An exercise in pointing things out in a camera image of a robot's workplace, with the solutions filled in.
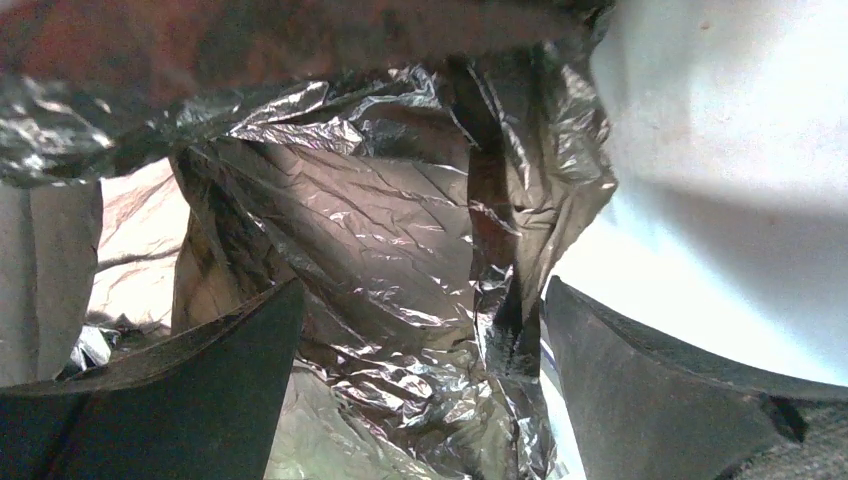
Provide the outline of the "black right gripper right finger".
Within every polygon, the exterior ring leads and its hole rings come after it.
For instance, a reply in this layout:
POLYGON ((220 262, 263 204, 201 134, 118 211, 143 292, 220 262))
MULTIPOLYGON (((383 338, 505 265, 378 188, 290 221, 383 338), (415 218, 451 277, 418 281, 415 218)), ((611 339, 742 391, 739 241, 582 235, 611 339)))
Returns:
POLYGON ((847 390, 713 354, 559 278, 550 345, 590 479, 843 479, 847 390))

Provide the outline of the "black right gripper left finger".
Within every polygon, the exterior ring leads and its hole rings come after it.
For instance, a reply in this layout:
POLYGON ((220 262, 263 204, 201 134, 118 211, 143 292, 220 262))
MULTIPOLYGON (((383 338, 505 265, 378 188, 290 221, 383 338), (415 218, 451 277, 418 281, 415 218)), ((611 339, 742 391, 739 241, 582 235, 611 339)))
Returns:
POLYGON ((5 479, 259 479, 304 316, 290 281, 63 381, 1 392, 5 479))

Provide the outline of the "black plastic trash bag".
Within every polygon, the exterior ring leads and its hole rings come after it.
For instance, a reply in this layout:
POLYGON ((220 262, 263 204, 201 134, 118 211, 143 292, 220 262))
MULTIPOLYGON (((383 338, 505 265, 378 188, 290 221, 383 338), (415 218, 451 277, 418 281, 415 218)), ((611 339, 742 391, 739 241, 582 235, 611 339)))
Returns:
POLYGON ((555 262, 608 202, 588 58, 610 1, 23 1, 1 11, 1 181, 167 159, 173 317, 299 281, 265 473, 542 479, 555 262))

